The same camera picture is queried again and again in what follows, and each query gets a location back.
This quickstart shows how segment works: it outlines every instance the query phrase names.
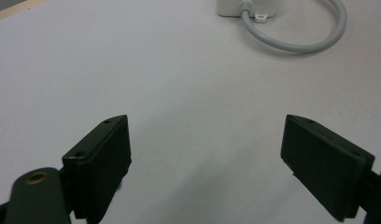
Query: white table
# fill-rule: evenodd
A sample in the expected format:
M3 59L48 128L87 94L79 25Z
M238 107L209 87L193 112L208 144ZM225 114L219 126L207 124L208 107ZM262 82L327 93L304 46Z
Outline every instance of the white table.
M0 203L127 114L134 162L103 223L336 223L279 152L295 114L373 153L380 174L381 0L344 4L343 38L308 55L265 47L214 0L51 0L1 20ZM258 26L302 44L334 24L325 1L282 0Z

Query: cable strain relief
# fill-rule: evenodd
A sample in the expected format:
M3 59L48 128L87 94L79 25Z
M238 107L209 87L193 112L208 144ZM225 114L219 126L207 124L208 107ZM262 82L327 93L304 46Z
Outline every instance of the cable strain relief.
M240 4L240 14L243 13L243 11L248 11L249 13L251 12L252 9L252 2L249 0L243 0L241 1Z

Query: curved cable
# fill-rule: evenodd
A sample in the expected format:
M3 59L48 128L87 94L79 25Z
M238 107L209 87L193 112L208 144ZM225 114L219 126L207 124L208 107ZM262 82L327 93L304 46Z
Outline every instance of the curved cable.
M274 38L271 38L268 35L265 35L261 31L259 31L249 19L249 13L252 9L252 3L248 0L243 1L241 3L240 12L241 18L243 22L246 24L246 28L248 31L259 39L261 42L276 48L282 49L290 52L298 52L298 53L311 53L315 51L319 51L322 49L327 49L333 46L341 37L346 27L347 13L346 8L340 0L329 0L331 4L336 8L338 12L338 22L335 30L324 40L319 43L311 44L311 45L295 45L290 43L285 43Z

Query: gray cable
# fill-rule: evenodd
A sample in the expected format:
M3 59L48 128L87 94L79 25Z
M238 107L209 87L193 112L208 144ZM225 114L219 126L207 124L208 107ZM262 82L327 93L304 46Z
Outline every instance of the gray cable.
M327 49L333 46L339 39L342 37L343 32L346 27L346 19L347 13L346 8L340 0L329 0L331 4L338 11L338 22L335 30L324 40L319 43L311 44L311 45L295 45L290 43L285 43L276 39L271 38L268 35L265 35L261 31L259 31L249 19L249 13L252 9L252 3L250 1L243 1L241 3L240 12L243 22L246 24L246 28L248 31L259 39L261 42L276 48L282 49L290 52L298 52L298 53L311 53L315 51L319 51L322 49Z

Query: power adapter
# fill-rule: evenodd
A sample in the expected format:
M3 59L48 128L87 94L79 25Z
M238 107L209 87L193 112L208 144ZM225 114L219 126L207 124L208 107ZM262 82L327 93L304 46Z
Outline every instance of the power adapter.
M276 49L296 53L312 53L332 47L342 37L346 28L347 12L341 0L328 0L338 13L338 22L333 32L324 40L311 45L291 44L276 40L262 33L249 19L266 22L275 15L277 0L217 0L217 13L220 16L241 17L247 30L262 43Z
M217 13L220 16L241 17L240 5L243 0L217 0ZM250 17L255 22L266 22L268 17L275 15L277 0L250 0L252 9Z

